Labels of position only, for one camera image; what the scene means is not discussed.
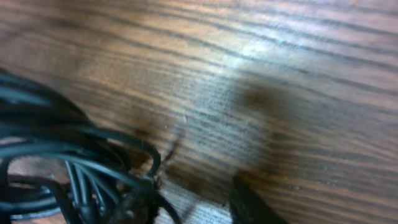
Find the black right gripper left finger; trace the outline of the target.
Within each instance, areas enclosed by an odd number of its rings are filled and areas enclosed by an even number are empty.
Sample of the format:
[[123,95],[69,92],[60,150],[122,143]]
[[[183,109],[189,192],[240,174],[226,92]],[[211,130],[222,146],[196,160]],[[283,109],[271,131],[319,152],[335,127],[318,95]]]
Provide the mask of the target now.
[[159,215],[155,187],[131,189],[108,214],[108,224],[153,224]]

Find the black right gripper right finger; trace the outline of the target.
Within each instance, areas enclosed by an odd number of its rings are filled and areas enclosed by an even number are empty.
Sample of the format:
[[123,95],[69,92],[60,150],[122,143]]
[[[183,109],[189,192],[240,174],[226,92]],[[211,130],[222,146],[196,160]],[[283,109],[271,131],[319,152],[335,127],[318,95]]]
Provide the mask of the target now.
[[229,211],[233,224],[288,224],[243,179],[246,172],[236,172],[231,181]]

